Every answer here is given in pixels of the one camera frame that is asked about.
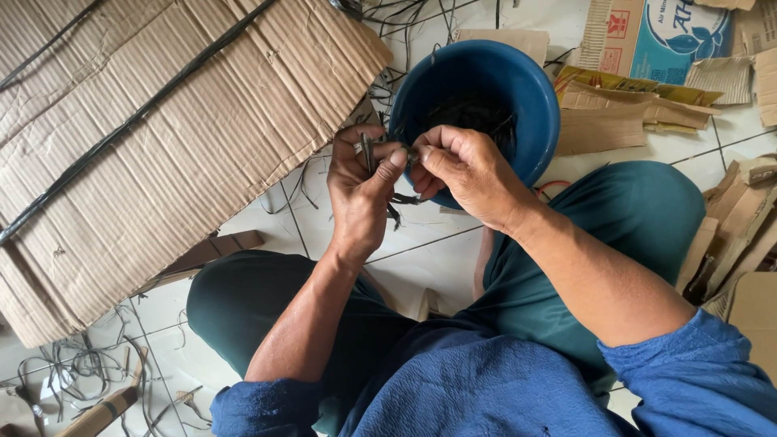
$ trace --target person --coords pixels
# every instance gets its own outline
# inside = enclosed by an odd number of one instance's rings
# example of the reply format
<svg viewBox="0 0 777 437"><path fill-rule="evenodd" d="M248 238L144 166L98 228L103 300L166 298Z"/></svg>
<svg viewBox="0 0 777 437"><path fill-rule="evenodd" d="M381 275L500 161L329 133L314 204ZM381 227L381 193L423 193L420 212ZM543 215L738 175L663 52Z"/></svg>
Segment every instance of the person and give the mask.
<svg viewBox="0 0 777 437"><path fill-rule="evenodd" d="M450 189L493 230L484 294L450 319L390 310L360 275L407 165L358 125L333 140L334 232L317 262L244 250L193 280L189 323L244 379L213 400L217 435L777 435L777 390L736 327L674 290L704 216L672 166L604 166L548 205L484 134L437 126L415 191ZM639 431L607 410L615 378Z"/></svg>

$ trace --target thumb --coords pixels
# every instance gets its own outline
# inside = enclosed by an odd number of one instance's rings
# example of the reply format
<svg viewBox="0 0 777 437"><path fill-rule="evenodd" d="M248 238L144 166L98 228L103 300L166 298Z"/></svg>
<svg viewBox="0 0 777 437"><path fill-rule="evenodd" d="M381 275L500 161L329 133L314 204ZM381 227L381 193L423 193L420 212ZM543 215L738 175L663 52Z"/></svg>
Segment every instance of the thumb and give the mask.
<svg viewBox="0 0 777 437"><path fill-rule="evenodd" d="M451 157L451 154L443 149L433 145L422 145L416 150L418 150L418 160L423 168L443 181L452 176L454 171L456 171L458 164Z"/></svg>
<svg viewBox="0 0 777 437"><path fill-rule="evenodd" d="M387 159L383 160L366 184L378 194L387 194L393 190L394 184L402 176L406 166L407 150L404 148L396 149Z"/></svg>

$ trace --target rolled-up sleeve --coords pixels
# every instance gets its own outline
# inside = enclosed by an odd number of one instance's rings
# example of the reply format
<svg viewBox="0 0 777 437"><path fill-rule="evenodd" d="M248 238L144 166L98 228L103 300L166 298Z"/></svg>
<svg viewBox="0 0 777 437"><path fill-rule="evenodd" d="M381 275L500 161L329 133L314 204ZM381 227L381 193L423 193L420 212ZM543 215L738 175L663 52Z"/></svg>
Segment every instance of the rolled-up sleeve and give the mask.
<svg viewBox="0 0 777 437"><path fill-rule="evenodd" d="M704 310L680 329L599 348L626 388L647 435L777 435L777 390L749 359L739 330Z"/></svg>
<svg viewBox="0 0 777 437"><path fill-rule="evenodd" d="M211 404L219 436L307 436L319 419L320 383L278 379L237 383L218 392Z"/></svg>

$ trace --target white tile floor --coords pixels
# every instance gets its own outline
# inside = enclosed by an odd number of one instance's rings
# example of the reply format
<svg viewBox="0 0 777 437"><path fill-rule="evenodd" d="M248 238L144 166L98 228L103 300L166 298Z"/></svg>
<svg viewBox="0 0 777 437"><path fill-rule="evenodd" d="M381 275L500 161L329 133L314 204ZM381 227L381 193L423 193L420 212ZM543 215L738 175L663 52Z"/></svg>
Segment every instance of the white tile floor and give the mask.
<svg viewBox="0 0 777 437"><path fill-rule="evenodd" d="M583 34L588 0L520 0L513 9L512 2L501 2L500 26L509 29L547 30L550 32L549 58L579 44ZM444 0L449 9L452 0ZM493 0L466 3L457 1L454 28L493 28L496 5ZM445 44L447 29L445 19L439 14L437 2L429 2L420 14L423 25L412 28L411 65L429 54L435 43ZM398 28L387 28L386 33ZM393 65L404 69L404 32L394 32L386 39L395 53ZM755 157L766 152L777 152L777 129L764 129L753 105L724 107L723 115L714 117L705 131L698 135L648 134L649 145L644 148L622 149L611 152L570 156L554 159L540 183L563 179L574 182L605 163L631 159L650 159L669 163L693 180L700 189L714 187L732 159ZM329 167L328 149L322 150L305 171L305 193L294 189L301 174L297 169L254 201L248 208L226 222L223 233L245 229L258 229L266 240L264 249L282 253L299 253L317 259L326 248L332 234L332 211L326 190L326 171ZM397 183L399 193L411 194L410 185L404 180ZM271 215L288 200L291 209ZM399 311L407 316L418 313L421 292L433 288L441 294L440 307L454 312L471 302L472 273L480 241L480 223L468 216L441 215L436 205L399 207L404 226L397 232L389 224L383 246L370 258L367 269L394 295ZM146 397L148 410L156 416L164 406L176 397L178 391L189 391L203 386L195 395L195 404L205 417L210 417L208 405L215 393L224 385L232 384L238 376L209 349L189 328L186 314L186 296L190 281L184 280L148 293L146 299L128 299L120 307L121 316L127 321L124 334L140 345L151 349L149 369L152 378ZM115 313L109 313L89 328L92 342L98 346L114 344L120 333L121 321ZM120 344L108 355L121 359L127 343ZM16 370L19 363L32 357L41 357L48 350L27 350L8 330L0 331L0 381L19 383ZM46 362L29 360L21 369L26 383L38 397L44 378L49 376ZM120 379L121 374L112 375ZM78 382L78 388L88 394L98 394L94 379ZM111 383L107 392L113 392L129 382ZM631 420L630 411L639 401L627 389L611 394L610 408ZM71 420L77 407L94 402L74 402L64 407L64 421L57 423L57 405L53 397L41 400L44 409L45 434L53 435ZM131 408L127 416L131 435L142 435L145 423L140 406ZM209 435L200 420L187 406L177 404L161 420L162 435ZM114 423L104 435L123 435L119 424Z"/></svg>

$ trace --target dark green pants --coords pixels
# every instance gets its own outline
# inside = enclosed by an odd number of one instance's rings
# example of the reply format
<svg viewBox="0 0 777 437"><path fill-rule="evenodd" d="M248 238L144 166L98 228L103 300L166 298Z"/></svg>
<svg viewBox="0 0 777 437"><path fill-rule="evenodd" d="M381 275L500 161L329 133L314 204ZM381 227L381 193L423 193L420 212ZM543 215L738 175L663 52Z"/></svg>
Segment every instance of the dark green pants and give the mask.
<svg viewBox="0 0 777 437"><path fill-rule="evenodd" d="M704 217L696 186L675 168L646 161L603 167L554 198L550 206L580 228L639 261L670 283ZM194 279L189 324L241 376L264 336L307 280L315 261L244 250L216 260ZM596 337L570 314L537 264L497 233L483 279L486 294L455 315L500 334L544 344L566 356L596 395L615 375ZM362 387L414 320L386 308L358 280L343 311L323 376L317 431L336 435Z"/></svg>

